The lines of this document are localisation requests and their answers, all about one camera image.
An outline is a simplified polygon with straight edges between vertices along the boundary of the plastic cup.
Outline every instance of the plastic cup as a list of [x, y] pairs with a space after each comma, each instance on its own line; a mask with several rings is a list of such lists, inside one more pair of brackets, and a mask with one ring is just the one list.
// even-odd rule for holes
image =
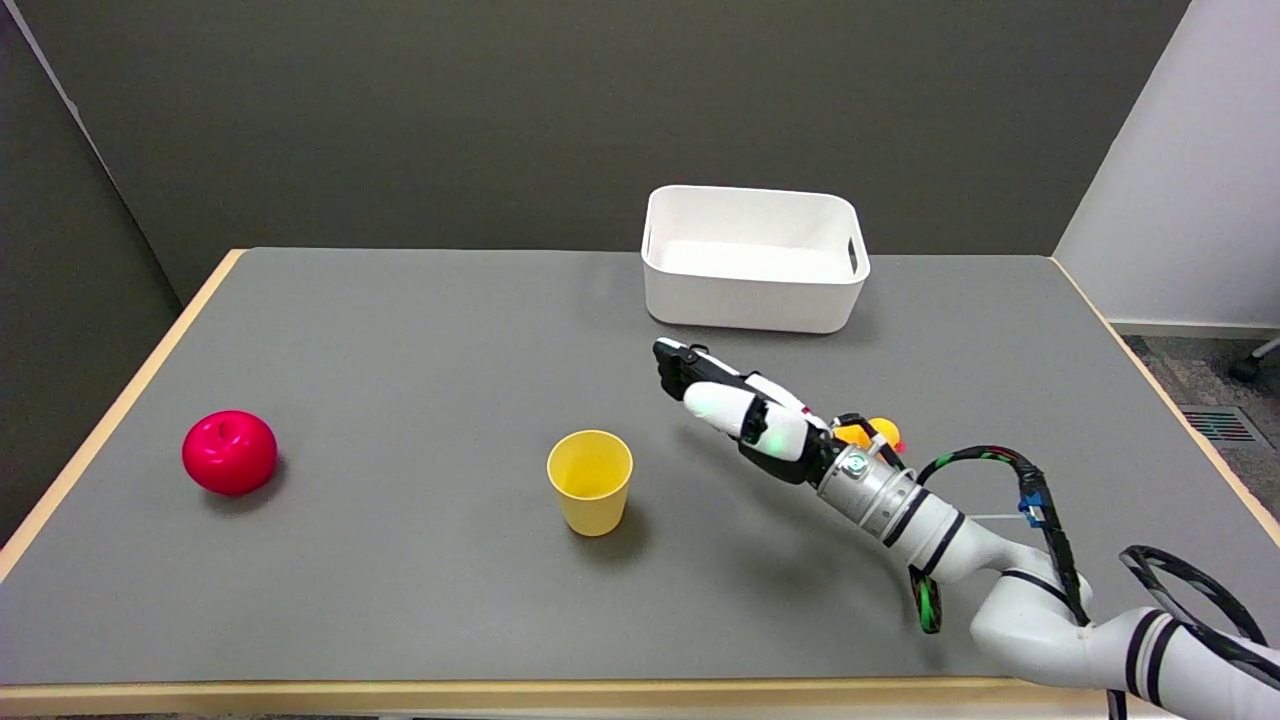
[[580, 536], [603, 536], [622, 521], [631, 450], [604, 430], [579, 430], [552, 448], [547, 477], [559, 496], [568, 527]]

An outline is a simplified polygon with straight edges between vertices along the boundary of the white storage bin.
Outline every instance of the white storage bin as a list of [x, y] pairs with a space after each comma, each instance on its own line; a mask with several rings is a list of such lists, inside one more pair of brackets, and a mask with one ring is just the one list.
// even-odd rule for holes
[[854, 206], [813, 192], [659, 187], [640, 255], [649, 314], [678, 325], [832, 333], [870, 273]]

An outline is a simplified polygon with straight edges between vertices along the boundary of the white robot finger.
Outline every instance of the white robot finger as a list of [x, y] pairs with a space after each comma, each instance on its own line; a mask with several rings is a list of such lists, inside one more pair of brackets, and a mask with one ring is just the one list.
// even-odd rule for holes
[[719, 383], [694, 383], [685, 409], [741, 445], [785, 461], [800, 460], [812, 427], [804, 414], [750, 391]]

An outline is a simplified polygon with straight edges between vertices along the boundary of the apple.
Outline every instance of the apple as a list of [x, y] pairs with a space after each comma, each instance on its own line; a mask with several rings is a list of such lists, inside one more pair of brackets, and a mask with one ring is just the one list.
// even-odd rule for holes
[[244, 495], [275, 471], [275, 433], [243, 410], [214, 413], [182, 441], [182, 466], [196, 483], [219, 495]]

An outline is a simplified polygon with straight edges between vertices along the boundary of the black cable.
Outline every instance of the black cable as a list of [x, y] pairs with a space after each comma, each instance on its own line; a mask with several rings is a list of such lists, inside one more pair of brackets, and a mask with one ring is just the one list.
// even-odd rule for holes
[[1176, 623], [1185, 628], [1193, 638], [1208, 648], [1210, 652], [1260, 683], [1280, 689], [1280, 665], [1235, 642], [1230, 635], [1204, 624], [1180, 602], [1174, 600], [1169, 588], [1156, 577], [1156, 569], [1183, 580], [1208, 598], [1235, 625], [1240, 635], [1263, 647], [1270, 647], [1262, 635], [1262, 629], [1253, 620], [1253, 615], [1221, 583], [1181, 557], [1144, 544], [1126, 547], [1120, 553], [1120, 562], [1133, 573], [1134, 578], [1138, 578], [1138, 582], [1147, 588], [1147, 592], [1156, 598], [1156, 602]]
[[[1057, 509], [1053, 506], [1053, 497], [1050, 495], [1044, 473], [1030, 460], [1007, 447], [977, 445], [948, 452], [929, 462], [916, 475], [916, 484], [924, 486], [934, 473], [961, 460], [995, 460], [1012, 468], [1014, 474], [1018, 475], [1018, 509], [1027, 515], [1027, 520], [1033, 528], [1039, 528], [1044, 534], [1044, 544], [1048, 547], [1050, 559], [1053, 561], [1057, 580], [1062, 585], [1066, 606], [1078, 625], [1088, 625], [1091, 620], [1088, 612], [1084, 610], [1084, 601], [1080, 597], [1080, 575], [1075, 570], [1075, 556], [1071, 552], [1071, 542], [1066, 538], [1066, 532], [1059, 520]], [[925, 609], [933, 610], [937, 621], [932, 630], [925, 628], [925, 633], [936, 633], [941, 629], [942, 593], [937, 583], [914, 565], [910, 568], [910, 574], [911, 591], [915, 596], [916, 611], [920, 612], [922, 626], [924, 626]], [[924, 582], [932, 585], [932, 597], [929, 592], [923, 589]], [[924, 603], [922, 603], [922, 594], [925, 596]], [[1107, 716], [1111, 720], [1125, 720], [1129, 716], [1129, 708], [1124, 691], [1107, 689], [1106, 693]]]

